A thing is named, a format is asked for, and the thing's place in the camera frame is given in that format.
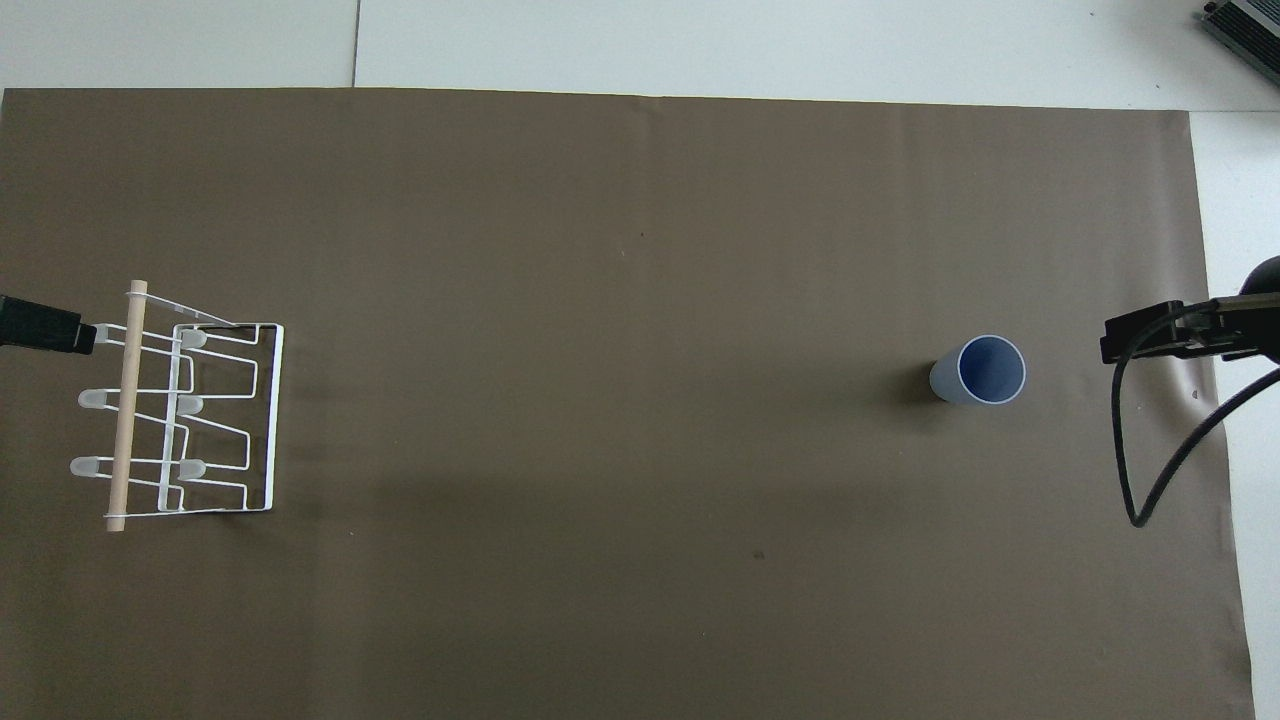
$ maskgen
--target brown paper sheet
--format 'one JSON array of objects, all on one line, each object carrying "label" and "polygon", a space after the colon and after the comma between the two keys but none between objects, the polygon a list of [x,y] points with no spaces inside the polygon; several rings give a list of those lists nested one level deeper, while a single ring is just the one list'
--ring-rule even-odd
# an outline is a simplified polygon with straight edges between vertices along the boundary
[{"label": "brown paper sheet", "polygon": [[[118,536],[118,354],[0,350],[6,717],[1252,717],[1222,438],[1132,529],[1097,356],[1184,113],[9,90],[0,173],[0,292],[288,328],[276,510]],[[1144,483],[1211,368],[1130,378]]]}]

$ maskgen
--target white floor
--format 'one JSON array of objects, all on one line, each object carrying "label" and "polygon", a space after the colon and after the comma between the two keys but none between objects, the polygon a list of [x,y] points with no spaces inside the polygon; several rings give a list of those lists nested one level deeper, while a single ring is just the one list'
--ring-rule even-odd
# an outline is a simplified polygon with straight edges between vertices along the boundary
[{"label": "white floor", "polygon": [[[0,0],[0,86],[358,85],[1193,110],[1210,291],[1229,295],[1280,254],[1280,87],[1197,28],[1197,5]],[[1219,365],[1222,397],[1267,368]],[[1280,477],[1267,462],[1277,420],[1272,395],[1228,424],[1262,719],[1280,719]]]}]

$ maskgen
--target wooden dowel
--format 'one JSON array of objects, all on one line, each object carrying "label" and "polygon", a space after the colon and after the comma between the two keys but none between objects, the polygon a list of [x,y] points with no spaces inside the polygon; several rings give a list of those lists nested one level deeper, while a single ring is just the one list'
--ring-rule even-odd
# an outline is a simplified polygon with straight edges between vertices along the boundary
[{"label": "wooden dowel", "polygon": [[[115,416],[115,452],[111,461],[111,496],[108,515],[124,515],[129,505],[129,464],[133,459],[133,415],[138,406],[138,365],[142,361],[142,323],[146,318],[146,281],[129,283],[129,315],[124,325],[124,363],[120,370],[120,411]],[[108,518],[106,532],[124,529],[124,518]]]}]

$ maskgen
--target white wire rack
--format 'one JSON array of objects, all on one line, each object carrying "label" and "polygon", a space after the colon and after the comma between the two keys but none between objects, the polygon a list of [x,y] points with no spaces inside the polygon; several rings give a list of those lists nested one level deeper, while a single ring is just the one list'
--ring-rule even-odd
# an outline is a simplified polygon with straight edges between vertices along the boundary
[{"label": "white wire rack", "polygon": [[[70,462],[70,471],[84,478],[111,480],[111,496],[105,515],[108,530],[111,532],[124,529],[125,518],[270,510],[275,487],[275,433],[279,415],[284,327],[276,323],[232,323],[195,307],[150,295],[146,290],[145,282],[133,281],[131,291],[127,293],[129,297],[129,322],[125,325],[111,323],[95,325],[97,328],[97,345],[114,345],[124,348],[120,387],[90,388],[79,395],[82,407],[116,413],[115,454],[76,457]],[[201,322],[175,324],[169,334],[146,332],[142,329],[146,302]],[[243,354],[255,354],[256,359],[246,357]],[[137,387],[143,355],[160,356],[168,361],[169,372],[165,387]],[[270,365],[264,368],[266,357],[270,357]],[[197,387],[197,359],[201,366],[223,364],[248,370],[251,378],[248,387],[242,392],[201,391]],[[164,416],[137,411],[138,395],[163,396]],[[260,425],[255,427],[261,446],[255,442],[255,434],[248,429],[202,416],[206,401],[265,405],[266,416]],[[136,420],[160,425],[163,441],[159,457],[133,456],[133,425]],[[195,457],[192,438],[202,434],[230,442],[242,447],[243,451],[236,455],[234,461],[212,462]],[[104,464],[110,466],[110,471],[104,471]],[[155,479],[133,477],[131,469],[134,466],[152,468]],[[129,486],[154,488],[156,493],[155,510],[128,511]],[[238,502],[219,500],[212,505],[189,506],[188,489],[196,487],[220,489],[223,492],[216,493],[216,497],[238,497]]]}]

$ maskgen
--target cup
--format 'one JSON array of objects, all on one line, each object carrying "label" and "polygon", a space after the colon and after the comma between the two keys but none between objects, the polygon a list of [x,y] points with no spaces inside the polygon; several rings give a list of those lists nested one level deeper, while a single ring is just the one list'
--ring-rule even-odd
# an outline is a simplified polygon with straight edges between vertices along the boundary
[{"label": "cup", "polygon": [[997,334],[980,334],[952,348],[929,370],[934,395],[956,405],[1004,405],[1025,383],[1023,354]]}]

